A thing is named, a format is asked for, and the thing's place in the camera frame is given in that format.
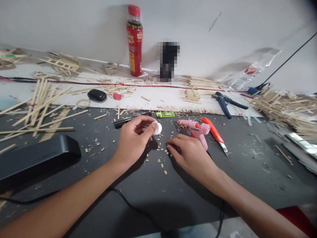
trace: red wire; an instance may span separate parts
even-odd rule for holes
[[[5,81],[13,81],[13,82],[18,82],[16,80],[8,79],[6,77],[3,77],[5,79],[0,79],[0,80],[5,80]],[[82,85],[123,85],[123,86],[137,86],[137,87],[163,87],[163,88],[182,88],[182,89],[191,89],[187,87],[180,87],[180,86],[165,86],[165,85],[135,85],[135,84],[124,84],[124,83],[80,83],[80,82],[73,82],[73,81],[50,81],[51,83],[70,83],[70,84],[82,84]],[[204,89],[204,88],[197,88],[197,89],[203,89],[203,90],[210,90],[210,91],[221,91],[224,92],[222,89]],[[245,91],[228,91],[228,92],[245,92]]]

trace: orange utility knife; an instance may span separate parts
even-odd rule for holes
[[[227,157],[229,157],[229,153],[227,150],[227,147],[225,146],[225,143],[223,141],[223,139],[221,138],[221,136],[219,135],[219,132],[217,131],[217,129],[215,128],[214,124],[212,124],[212,122],[206,118],[206,117],[202,117],[200,119],[203,123],[210,125],[210,132],[213,135],[213,137],[215,138],[215,140],[218,142],[218,144],[220,145],[220,147],[222,148],[222,150],[224,151],[224,153],[226,154]]]

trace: red eraser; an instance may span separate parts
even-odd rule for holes
[[[115,99],[115,100],[121,100],[121,94],[114,93],[114,94],[113,94],[113,99]]]

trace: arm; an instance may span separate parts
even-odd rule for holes
[[[176,162],[207,189],[229,203],[259,237],[307,237],[285,217],[220,170],[199,140],[179,134],[167,144]],[[172,145],[179,147],[181,154]]]
[[[113,158],[82,180],[48,198],[2,230],[0,237],[62,237],[86,209],[143,153],[155,121],[138,116],[125,124]]]

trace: gray work surface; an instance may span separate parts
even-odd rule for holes
[[[69,114],[79,111],[79,109],[71,110]],[[117,148],[120,129],[116,130],[113,126],[113,118],[117,117],[116,111],[109,110],[109,115],[106,117],[99,120],[93,119],[105,112],[104,109],[90,108],[87,113],[63,121],[60,127],[73,126],[75,131],[57,132],[55,136],[66,134],[79,142],[82,152],[80,162],[17,192],[12,198],[31,200],[66,188],[109,161]],[[196,121],[199,121],[203,116],[214,123],[225,141],[230,156],[225,156],[211,134],[205,136],[209,153],[216,165],[238,184],[275,209],[307,204],[316,200],[316,177],[285,150],[281,144],[283,141],[274,133],[277,129],[274,123],[258,123],[252,119],[253,125],[249,126],[243,117],[233,117],[228,120],[220,115],[158,119],[163,127],[161,140],[158,141],[158,136],[154,136],[155,140],[149,142],[149,146],[146,147],[137,163],[113,186],[119,189],[133,206],[151,214],[164,230],[219,220],[221,199],[187,175],[164,151],[157,151],[160,142],[160,148],[165,150],[165,142],[172,135],[172,131],[174,137],[178,134],[175,124],[172,123],[173,120],[196,118]],[[16,117],[2,116],[0,130],[11,129],[10,125],[16,121]],[[255,135],[261,139],[261,143],[257,142]],[[34,139],[32,134],[19,136],[1,142],[0,149],[13,143],[19,145],[17,149],[26,147],[37,143],[42,136],[43,134],[40,134],[37,139]],[[100,142],[99,146],[95,143],[96,138]],[[275,144],[292,157],[294,165],[280,154]],[[85,153],[85,148],[91,148],[90,152]],[[147,153],[149,162],[145,162]],[[158,163],[158,159],[161,160],[164,168],[161,167],[161,163]],[[18,206],[7,203],[0,212],[0,227],[33,206],[35,205]],[[237,216],[228,204],[225,211],[226,218]],[[117,193],[111,191],[105,192],[89,208],[67,236],[133,237],[157,231],[146,217],[130,209]]]

